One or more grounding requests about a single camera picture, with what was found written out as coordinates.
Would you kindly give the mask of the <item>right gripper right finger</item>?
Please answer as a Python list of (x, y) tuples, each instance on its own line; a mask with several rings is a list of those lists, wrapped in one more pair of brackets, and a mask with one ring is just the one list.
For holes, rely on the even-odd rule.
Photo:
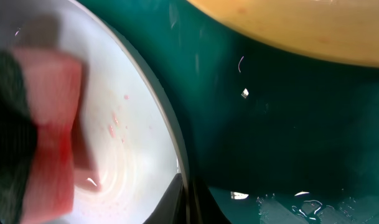
[(205, 182), (196, 177), (190, 184), (191, 224), (230, 224)]

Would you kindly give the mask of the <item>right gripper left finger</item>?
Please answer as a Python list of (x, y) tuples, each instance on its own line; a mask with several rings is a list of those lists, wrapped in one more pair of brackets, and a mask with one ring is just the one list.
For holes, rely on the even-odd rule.
[(144, 224), (186, 224), (186, 199), (181, 173), (174, 176)]

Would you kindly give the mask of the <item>light blue plate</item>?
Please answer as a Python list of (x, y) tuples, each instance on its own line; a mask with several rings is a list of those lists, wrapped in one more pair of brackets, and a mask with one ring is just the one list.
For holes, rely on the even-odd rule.
[(0, 0), (0, 50), (49, 49), (83, 63), (71, 132), (72, 211), (42, 223), (144, 223), (184, 142), (162, 86), (134, 47), (77, 1)]

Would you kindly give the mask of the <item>green and pink sponge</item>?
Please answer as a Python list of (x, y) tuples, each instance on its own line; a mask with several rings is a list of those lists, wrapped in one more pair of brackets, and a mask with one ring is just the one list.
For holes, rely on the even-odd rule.
[(72, 211), (71, 132), (83, 63), (49, 49), (0, 50), (0, 223)]

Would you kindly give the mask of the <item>yellow-green plate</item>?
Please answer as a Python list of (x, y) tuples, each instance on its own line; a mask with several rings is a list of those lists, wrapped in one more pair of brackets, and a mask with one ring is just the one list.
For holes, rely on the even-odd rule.
[(379, 67), (379, 0), (189, 0), (264, 44), (320, 60)]

